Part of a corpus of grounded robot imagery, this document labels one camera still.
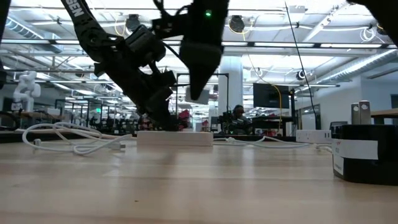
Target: wall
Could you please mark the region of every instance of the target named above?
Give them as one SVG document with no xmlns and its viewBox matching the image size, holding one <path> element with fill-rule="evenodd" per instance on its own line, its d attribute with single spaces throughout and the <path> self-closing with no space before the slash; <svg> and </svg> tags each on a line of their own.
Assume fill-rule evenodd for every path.
<svg viewBox="0 0 398 224">
<path fill-rule="evenodd" d="M 329 129 L 333 121 L 351 122 L 351 104 L 363 99 L 361 77 L 354 77 L 352 82 L 340 83 L 340 87 L 323 88 L 315 92 L 313 104 L 320 105 L 321 128 Z M 309 98 L 298 98 L 296 109 L 311 106 Z"/>
<path fill-rule="evenodd" d="M 362 98 L 371 104 L 371 111 L 389 110 L 391 95 L 398 95 L 398 80 L 368 80 L 362 78 Z M 385 119 L 385 124 L 392 124 L 391 119 Z"/>
<path fill-rule="evenodd" d="M 2 110 L 2 104 L 4 97 L 12 98 L 16 85 L 5 85 L 2 90 L 0 90 L 0 109 Z M 35 98 L 35 103 L 43 103 L 46 105 L 51 105 L 54 107 L 56 99 L 65 99 L 65 94 L 60 90 L 53 88 L 44 88 L 42 86 L 41 96 Z"/>
</svg>

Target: power outlet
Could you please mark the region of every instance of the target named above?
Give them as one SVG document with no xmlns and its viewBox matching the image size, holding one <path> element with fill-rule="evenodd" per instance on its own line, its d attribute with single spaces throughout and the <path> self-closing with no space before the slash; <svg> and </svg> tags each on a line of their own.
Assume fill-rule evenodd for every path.
<svg viewBox="0 0 398 224">
<path fill-rule="evenodd" d="M 331 144 L 330 130 L 297 130 L 296 141 L 305 143 Z"/>
</svg>

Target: wooden table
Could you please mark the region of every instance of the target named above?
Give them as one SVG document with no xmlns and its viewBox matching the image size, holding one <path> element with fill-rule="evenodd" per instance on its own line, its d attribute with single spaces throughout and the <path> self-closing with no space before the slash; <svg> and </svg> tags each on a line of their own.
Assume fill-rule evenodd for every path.
<svg viewBox="0 0 398 224">
<path fill-rule="evenodd" d="M 391 110 L 372 111 L 371 117 L 375 124 L 384 124 L 384 118 L 398 118 L 398 108 Z"/>
<path fill-rule="evenodd" d="M 0 144 L 0 223 L 397 223 L 397 187 L 344 182 L 331 165 L 313 148 Z"/>
</svg>

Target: pillar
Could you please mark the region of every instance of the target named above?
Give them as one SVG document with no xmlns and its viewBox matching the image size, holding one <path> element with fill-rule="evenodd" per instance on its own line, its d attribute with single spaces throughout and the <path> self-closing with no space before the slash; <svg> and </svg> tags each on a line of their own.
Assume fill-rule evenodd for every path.
<svg viewBox="0 0 398 224">
<path fill-rule="evenodd" d="M 224 56 L 220 63 L 220 73 L 229 74 L 229 110 L 236 105 L 243 105 L 243 66 L 241 57 Z M 226 111 L 227 78 L 218 77 L 218 114 Z"/>
</svg>

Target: ceiling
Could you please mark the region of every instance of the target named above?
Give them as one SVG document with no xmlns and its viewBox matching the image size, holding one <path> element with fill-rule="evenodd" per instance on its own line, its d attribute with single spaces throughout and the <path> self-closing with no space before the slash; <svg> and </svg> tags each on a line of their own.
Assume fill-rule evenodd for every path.
<svg viewBox="0 0 398 224">
<path fill-rule="evenodd" d="M 110 34 L 123 35 L 127 37 L 124 21 L 129 14 L 138 14 L 139 20 L 150 25 L 151 19 L 160 17 L 159 11 L 152 1 L 126 1 L 126 0 L 86 0 L 97 21 Z M 180 7 L 190 4 L 187 0 L 165 0 L 165 8 L 169 13 L 174 13 Z M 387 36 L 379 35 L 375 28 L 366 31 L 370 24 L 376 24 L 373 16 L 363 6 L 349 5 L 342 0 L 317 1 L 317 0 L 291 0 L 287 1 L 290 8 L 294 34 L 297 42 L 316 43 L 353 43 L 353 44 L 382 44 L 391 43 Z M 303 11 L 296 6 L 303 6 Z M 284 1 L 264 0 L 230 0 L 229 17 L 242 15 L 245 22 L 245 35 L 231 32 L 226 24 L 224 27 L 224 42 L 294 42 L 292 30 L 290 29 Z M 27 26 L 40 33 L 53 33 L 61 39 L 76 39 L 70 16 L 63 8 L 61 1 L 54 0 L 13 0 L 10 16 L 23 22 Z M 24 36 L 6 29 L 4 39 L 25 39 Z M 174 37 L 171 40 L 180 40 L 182 37 Z M 16 54 L 16 50 L 30 55 L 30 58 Z M 301 60 L 306 71 L 314 77 L 320 77 L 336 67 L 344 65 L 356 58 L 369 57 L 377 54 L 376 49 L 301 49 Z M 245 83 L 260 82 L 258 74 L 253 67 L 260 69 L 263 79 L 271 83 L 297 83 L 295 78 L 297 71 L 301 70 L 300 59 L 297 51 L 292 48 L 254 48 L 254 47 L 226 47 L 226 55 L 241 57 L 244 68 Z M 92 70 L 93 61 L 85 55 L 79 45 L 64 45 L 61 53 L 54 54 L 48 50 L 37 48 L 36 45 L 27 44 L 3 44 L 0 57 L 9 68 L 21 69 L 48 69 L 54 64 L 58 70 L 63 72 L 46 73 L 50 79 L 56 80 L 92 80 L 96 79 L 93 74 L 86 73 L 77 77 L 75 73 L 65 73 L 67 70 Z M 167 67 L 175 73 L 186 73 L 185 65 L 174 57 L 172 52 L 158 64 L 161 69 Z M 188 77 L 180 77 L 181 82 L 187 82 Z M 207 86 L 213 89 L 217 83 L 217 77 L 212 77 Z M 62 84 L 70 89 L 86 90 L 95 93 L 95 96 L 111 96 L 118 92 L 118 88 L 107 90 L 102 85 L 89 84 Z M 252 98 L 250 86 L 244 87 L 246 99 Z M 125 99 L 123 104 L 132 104 Z M 252 108 L 252 101 L 245 100 L 245 107 Z M 202 111 L 207 116 L 209 107 L 196 106 L 195 110 Z"/>
</svg>

